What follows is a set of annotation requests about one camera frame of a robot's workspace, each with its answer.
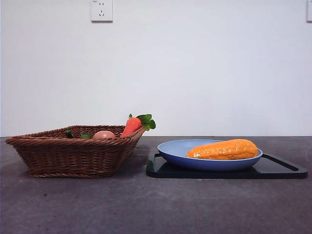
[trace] electrical outlet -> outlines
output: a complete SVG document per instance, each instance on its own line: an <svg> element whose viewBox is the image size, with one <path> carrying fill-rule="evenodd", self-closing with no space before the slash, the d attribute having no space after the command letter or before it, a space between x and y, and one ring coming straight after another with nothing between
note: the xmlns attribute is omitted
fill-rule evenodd
<svg viewBox="0 0 312 234"><path fill-rule="evenodd" d="M113 0L91 0L91 22L113 22Z"/></svg>

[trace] brown wicker basket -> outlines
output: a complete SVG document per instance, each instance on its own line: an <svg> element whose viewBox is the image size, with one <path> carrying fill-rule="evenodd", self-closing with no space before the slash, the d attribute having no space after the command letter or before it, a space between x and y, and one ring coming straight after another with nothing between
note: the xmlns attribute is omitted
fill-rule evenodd
<svg viewBox="0 0 312 234"><path fill-rule="evenodd" d="M56 130L14 136L6 140L13 145L33 177L102 178L113 176L133 153L145 131L141 127L129 136L119 137L125 126L69 126ZM94 135L101 130L117 137L105 140L66 138L70 129L75 136Z"/></svg>

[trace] toy carrot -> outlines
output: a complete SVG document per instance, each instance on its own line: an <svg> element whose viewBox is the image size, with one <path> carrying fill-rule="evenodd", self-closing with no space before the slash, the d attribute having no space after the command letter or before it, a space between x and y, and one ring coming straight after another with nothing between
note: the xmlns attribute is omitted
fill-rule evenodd
<svg viewBox="0 0 312 234"><path fill-rule="evenodd" d="M123 130L120 137L126 137L131 133L135 132L143 126L147 131L154 129L156 127L155 121L152 120L151 114L139 115L137 117L132 117L132 114L129 114L129 119L126 123L125 129Z"/></svg>
<svg viewBox="0 0 312 234"><path fill-rule="evenodd" d="M258 149L250 140L233 139L196 146L186 154L186 157L229 160L251 158L257 154Z"/></svg>

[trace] corn cob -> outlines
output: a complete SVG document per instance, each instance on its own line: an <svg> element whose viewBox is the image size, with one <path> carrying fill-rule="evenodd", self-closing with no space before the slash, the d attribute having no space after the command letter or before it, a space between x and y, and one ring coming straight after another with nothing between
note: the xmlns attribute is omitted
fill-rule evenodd
<svg viewBox="0 0 312 234"><path fill-rule="evenodd" d="M230 160L251 158L257 156L257 154L258 149L251 141L233 139L197 146L191 149L186 157Z"/></svg>

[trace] gray table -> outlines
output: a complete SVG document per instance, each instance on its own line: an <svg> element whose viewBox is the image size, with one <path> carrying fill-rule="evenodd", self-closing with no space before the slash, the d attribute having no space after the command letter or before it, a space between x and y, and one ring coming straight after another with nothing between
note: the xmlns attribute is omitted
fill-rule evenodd
<svg viewBox="0 0 312 234"><path fill-rule="evenodd" d="M32 178L1 138L2 234L310 234L312 177L158 179L147 155L174 139L151 137L111 178ZM312 171L312 136L246 137L266 153Z"/></svg>

